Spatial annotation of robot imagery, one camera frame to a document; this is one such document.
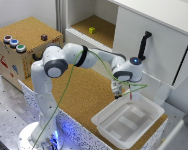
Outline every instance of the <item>cork board surface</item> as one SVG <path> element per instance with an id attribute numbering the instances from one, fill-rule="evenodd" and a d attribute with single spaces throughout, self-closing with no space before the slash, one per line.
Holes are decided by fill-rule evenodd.
<path id="1" fill-rule="evenodd" d="M 41 40 L 42 34 L 46 34 L 48 36 L 47 41 Z M 13 39 L 19 40 L 20 44 L 26 46 L 27 51 L 31 51 L 33 48 L 53 40 L 58 36 L 62 36 L 60 32 L 34 17 L 29 17 L 6 27 L 0 28 L 1 42 L 3 42 L 3 38 L 6 35 L 11 35 Z"/>
<path id="2" fill-rule="evenodd" d="M 61 77 L 52 79 L 52 93 L 57 102 L 66 87 L 71 68 L 72 65 L 69 65 Z M 31 77 L 23 82 L 33 90 Z M 110 80 L 92 69 L 75 67 L 70 85 L 59 107 L 114 150 L 119 150 L 103 138 L 91 122 L 91 118 L 113 100 Z M 167 115 L 163 115 L 130 150 L 139 150 L 166 119 Z"/>
<path id="3" fill-rule="evenodd" d="M 81 33 L 95 39 L 96 41 L 113 48 L 113 40 L 116 26 L 97 16 L 91 16 L 77 24 L 71 26 Z M 89 33 L 89 28 L 94 27 L 96 33 Z"/>

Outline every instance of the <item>white robotic arm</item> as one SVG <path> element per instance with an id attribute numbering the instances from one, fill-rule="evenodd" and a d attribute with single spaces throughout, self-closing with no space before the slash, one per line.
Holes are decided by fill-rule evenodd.
<path id="1" fill-rule="evenodd" d="M 85 46 L 76 44 L 66 44 L 63 49 L 58 45 L 49 45 L 44 51 L 42 59 L 33 63 L 31 67 L 35 98 L 41 111 L 39 124 L 31 135 L 33 142 L 36 142 L 38 135 L 52 116 L 57 105 L 51 93 L 51 78 L 60 77 L 67 70 L 68 64 L 73 64 L 77 55 L 82 50 L 83 52 L 78 56 L 75 63 L 77 67 L 85 69 L 93 67 L 98 60 L 98 57 L 93 54 L 94 52 L 103 61 L 111 65 L 113 76 L 118 80 L 135 83 L 142 79 L 142 62 L 136 57 L 132 57 L 130 60 L 126 61 L 125 56 L 121 54 L 109 53 L 99 49 L 88 49 Z M 118 81 L 113 80 L 111 87 L 116 97 L 122 93 L 122 88 Z M 49 139 L 51 139 L 50 136 L 54 135 L 54 132 L 57 130 L 55 122 L 55 117 L 53 117 L 48 127 L 39 138 L 38 147 L 40 147 L 46 139 L 49 141 Z"/>

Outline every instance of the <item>brown box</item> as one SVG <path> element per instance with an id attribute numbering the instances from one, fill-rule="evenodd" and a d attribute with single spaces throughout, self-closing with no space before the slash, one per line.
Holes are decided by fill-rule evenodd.
<path id="1" fill-rule="evenodd" d="M 41 35 L 47 35 L 48 40 L 41 40 Z M 25 53 L 17 53 L 16 49 L 4 44 L 3 38 L 11 35 L 26 46 Z M 21 89 L 18 79 L 23 81 L 31 75 L 32 55 L 40 57 L 49 43 L 63 46 L 63 35 L 36 18 L 30 17 L 0 29 L 0 74 Z"/>

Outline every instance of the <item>handle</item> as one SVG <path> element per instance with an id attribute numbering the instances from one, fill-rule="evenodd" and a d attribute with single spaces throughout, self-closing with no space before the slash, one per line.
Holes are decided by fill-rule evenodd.
<path id="1" fill-rule="evenodd" d="M 138 54 L 138 58 L 141 61 L 145 60 L 145 58 L 146 58 L 143 54 L 144 54 L 144 51 L 145 51 L 145 46 L 146 46 L 147 39 L 149 37 L 151 37 L 151 36 L 152 36 L 152 33 L 148 32 L 148 31 L 146 31 L 145 35 L 143 36 L 143 39 L 141 41 L 141 46 L 140 46 L 139 54 Z"/>
<path id="2" fill-rule="evenodd" d="M 39 61 L 39 60 L 41 60 L 41 59 L 43 58 L 43 53 L 42 53 L 42 55 L 41 55 L 40 58 L 37 57 L 36 54 L 32 54 L 32 58 L 33 58 L 35 61 Z"/>

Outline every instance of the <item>cable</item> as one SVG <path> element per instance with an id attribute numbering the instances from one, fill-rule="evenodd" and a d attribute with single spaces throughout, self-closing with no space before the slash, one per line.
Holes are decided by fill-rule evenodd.
<path id="1" fill-rule="evenodd" d="M 50 117 L 49 121 L 47 122 L 47 124 L 45 125 L 45 127 L 43 128 L 43 130 L 41 131 L 41 133 L 39 134 L 39 136 L 38 136 L 38 138 L 37 138 L 37 140 L 36 140 L 36 142 L 35 142 L 35 144 L 34 144 L 32 150 L 33 150 L 34 147 L 36 146 L 36 144 L 37 144 L 39 138 L 41 137 L 42 133 L 45 131 L 46 127 L 48 126 L 48 124 L 50 123 L 50 121 L 51 121 L 52 118 L 54 117 L 54 115 L 55 115 L 57 109 L 59 108 L 59 104 L 61 103 L 61 100 L 63 99 L 63 97 L 64 97 L 64 95 L 65 95 L 65 93 L 66 93 L 66 91 L 67 91 L 67 89 L 68 89 L 68 86 L 69 86 L 69 84 L 70 84 L 70 80 L 71 80 L 71 77 L 72 77 L 73 69 L 74 69 L 75 63 L 76 63 L 76 61 L 77 61 L 77 58 L 79 57 L 79 55 L 80 55 L 82 52 L 83 52 L 83 50 L 82 50 L 81 52 L 79 52 L 79 54 L 77 54 L 77 56 L 76 56 L 76 58 L 75 58 L 75 60 L 74 60 L 73 66 L 72 66 L 72 70 L 71 70 L 71 72 L 70 72 L 70 76 L 69 76 L 69 79 L 68 79 L 68 83 L 67 83 L 67 85 L 66 85 L 66 88 L 65 88 L 65 90 L 64 90 L 64 92 L 63 92 L 63 94 L 62 94 L 62 96 L 61 96 L 61 98 L 60 98 L 60 100 L 59 100 L 59 102 L 58 102 L 58 104 L 57 104 L 57 106 L 56 106 L 56 109 L 54 110 L 52 116 Z M 142 89 L 142 88 L 147 87 L 146 84 L 132 84 L 132 83 L 127 83 L 127 82 L 123 82 L 123 81 L 118 80 L 117 78 L 115 78 L 115 77 L 110 73 L 110 71 L 108 70 L 107 66 L 104 64 L 103 60 L 102 60 L 96 53 L 94 53 L 94 52 L 92 52 L 92 51 L 89 51 L 89 52 L 92 53 L 92 54 L 94 54 L 94 55 L 101 61 L 101 63 L 104 65 L 104 67 L 105 67 L 106 70 L 108 71 L 109 75 L 112 76 L 116 81 L 118 81 L 118 82 L 120 82 L 120 83 L 122 83 L 122 84 L 125 84 L 125 85 L 141 86 L 141 87 L 138 88 L 138 89 L 135 89 L 135 90 L 130 91 L 130 92 L 128 92 L 128 93 L 122 94 L 122 96 L 127 95 L 127 94 L 129 94 L 129 93 L 132 93 L 132 92 L 134 92 L 134 91 L 140 90 L 140 89 Z"/>

